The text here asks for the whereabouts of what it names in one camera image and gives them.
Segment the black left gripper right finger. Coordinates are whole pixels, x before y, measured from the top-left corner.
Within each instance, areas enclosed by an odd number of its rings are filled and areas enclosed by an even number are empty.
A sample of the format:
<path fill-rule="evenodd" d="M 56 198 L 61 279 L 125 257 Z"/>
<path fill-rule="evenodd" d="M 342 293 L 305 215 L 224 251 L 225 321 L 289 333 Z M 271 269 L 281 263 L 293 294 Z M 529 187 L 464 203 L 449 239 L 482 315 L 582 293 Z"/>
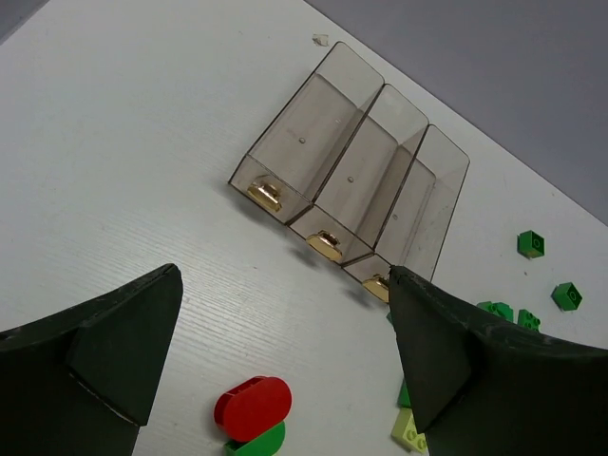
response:
<path fill-rule="evenodd" d="M 606 350 L 511 323 L 402 266 L 389 307 L 430 454 L 606 453 Z"/>

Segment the green curved lego brick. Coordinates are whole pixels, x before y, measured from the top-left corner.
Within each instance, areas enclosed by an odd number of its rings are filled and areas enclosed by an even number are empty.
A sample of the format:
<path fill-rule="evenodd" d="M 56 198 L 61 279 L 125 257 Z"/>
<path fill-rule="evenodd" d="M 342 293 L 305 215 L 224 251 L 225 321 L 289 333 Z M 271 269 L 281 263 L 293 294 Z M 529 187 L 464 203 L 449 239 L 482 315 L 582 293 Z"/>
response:
<path fill-rule="evenodd" d="M 484 301 L 477 304 L 477 307 L 488 312 L 499 316 L 509 322 L 514 321 L 514 311 L 513 309 L 506 303 L 503 302 L 492 302 L 492 301 Z"/>

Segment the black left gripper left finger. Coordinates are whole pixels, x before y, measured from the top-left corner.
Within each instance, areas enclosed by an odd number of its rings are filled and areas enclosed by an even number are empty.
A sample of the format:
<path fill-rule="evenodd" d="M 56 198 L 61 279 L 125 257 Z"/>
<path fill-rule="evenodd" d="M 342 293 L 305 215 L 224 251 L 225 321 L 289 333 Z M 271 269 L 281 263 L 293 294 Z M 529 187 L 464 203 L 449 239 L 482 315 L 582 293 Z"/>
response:
<path fill-rule="evenodd" d="M 1 333 L 4 455 L 130 455 L 181 308 L 174 264 Z"/>

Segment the red rounded lego brick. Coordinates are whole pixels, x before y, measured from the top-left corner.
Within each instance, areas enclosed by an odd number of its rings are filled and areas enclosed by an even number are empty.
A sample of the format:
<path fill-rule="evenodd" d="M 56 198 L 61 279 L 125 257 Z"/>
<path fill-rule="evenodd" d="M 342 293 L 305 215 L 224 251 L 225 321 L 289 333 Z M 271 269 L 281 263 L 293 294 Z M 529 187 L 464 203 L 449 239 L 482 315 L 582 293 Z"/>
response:
<path fill-rule="evenodd" d="M 246 443 L 282 422 L 292 403 L 291 390 L 284 380 L 255 376 L 220 396 L 214 421 L 231 440 Z"/>

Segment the green rounded lego brick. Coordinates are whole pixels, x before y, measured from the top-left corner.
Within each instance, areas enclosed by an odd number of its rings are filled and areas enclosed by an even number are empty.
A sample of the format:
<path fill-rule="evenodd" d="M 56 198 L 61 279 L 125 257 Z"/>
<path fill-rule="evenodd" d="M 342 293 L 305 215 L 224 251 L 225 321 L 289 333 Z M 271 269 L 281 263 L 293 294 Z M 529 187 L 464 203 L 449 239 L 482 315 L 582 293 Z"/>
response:
<path fill-rule="evenodd" d="M 286 435 L 284 422 L 280 422 L 249 442 L 235 440 L 223 446 L 225 456 L 273 456 L 281 449 Z"/>

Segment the lime 2x2 lego brick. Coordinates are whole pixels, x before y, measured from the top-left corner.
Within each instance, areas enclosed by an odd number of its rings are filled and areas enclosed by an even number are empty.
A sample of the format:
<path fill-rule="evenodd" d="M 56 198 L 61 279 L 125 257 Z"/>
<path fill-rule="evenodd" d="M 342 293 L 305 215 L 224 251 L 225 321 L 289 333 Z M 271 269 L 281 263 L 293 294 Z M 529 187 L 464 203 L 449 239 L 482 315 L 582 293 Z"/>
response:
<path fill-rule="evenodd" d="M 411 408 L 401 408 L 390 433 L 391 439 L 404 449 L 420 454 L 428 451 L 424 433 L 419 433 L 415 426 Z"/>

